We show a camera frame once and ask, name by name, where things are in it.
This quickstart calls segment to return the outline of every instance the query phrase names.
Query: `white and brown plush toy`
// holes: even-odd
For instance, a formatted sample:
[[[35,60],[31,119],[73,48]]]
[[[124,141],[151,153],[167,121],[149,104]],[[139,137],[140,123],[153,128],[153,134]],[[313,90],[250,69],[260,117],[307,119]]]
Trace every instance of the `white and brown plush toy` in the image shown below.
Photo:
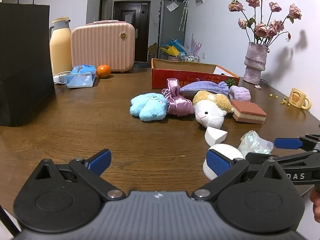
[[[220,129],[224,116],[233,113],[229,99],[223,94],[212,94],[201,90],[193,98],[196,120],[204,127]]]

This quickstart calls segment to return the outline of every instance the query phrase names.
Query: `yellow mug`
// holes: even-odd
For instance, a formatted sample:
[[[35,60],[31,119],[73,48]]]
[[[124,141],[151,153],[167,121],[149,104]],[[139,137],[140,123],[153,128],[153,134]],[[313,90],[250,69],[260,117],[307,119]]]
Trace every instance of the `yellow mug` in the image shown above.
[[[308,101],[308,104],[306,106],[303,106],[306,100]],[[297,108],[302,108],[304,110],[309,110],[312,104],[307,95],[296,88],[293,88],[291,90],[289,103]]]

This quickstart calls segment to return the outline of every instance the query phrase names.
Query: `dark brown door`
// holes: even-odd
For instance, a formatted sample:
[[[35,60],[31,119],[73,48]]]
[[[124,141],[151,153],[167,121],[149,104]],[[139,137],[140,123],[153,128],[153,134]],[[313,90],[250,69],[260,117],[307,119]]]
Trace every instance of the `dark brown door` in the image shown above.
[[[113,19],[131,23],[136,29],[134,61],[147,62],[150,1],[119,1],[114,3]]]

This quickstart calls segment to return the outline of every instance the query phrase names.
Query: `pink satin hair tie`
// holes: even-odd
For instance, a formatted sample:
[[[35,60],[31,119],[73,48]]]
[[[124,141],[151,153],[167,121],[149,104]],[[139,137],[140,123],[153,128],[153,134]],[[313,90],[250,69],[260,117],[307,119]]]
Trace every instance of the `pink satin hair tie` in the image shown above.
[[[163,89],[161,93],[168,100],[167,114],[186,116],[195,113],[192,102],[180,95],[178,79],[168,78],[167,88]]]

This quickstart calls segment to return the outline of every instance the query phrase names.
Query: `pink vase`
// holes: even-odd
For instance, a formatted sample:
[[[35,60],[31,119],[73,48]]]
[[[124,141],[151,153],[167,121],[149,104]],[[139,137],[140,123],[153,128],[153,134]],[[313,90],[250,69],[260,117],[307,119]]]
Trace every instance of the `pink vase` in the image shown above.
[[[254,85],[260,84],[261,71],[266,70],[268,48],[262,44],[249,42],[244,64],[247,66],[243,80]]]

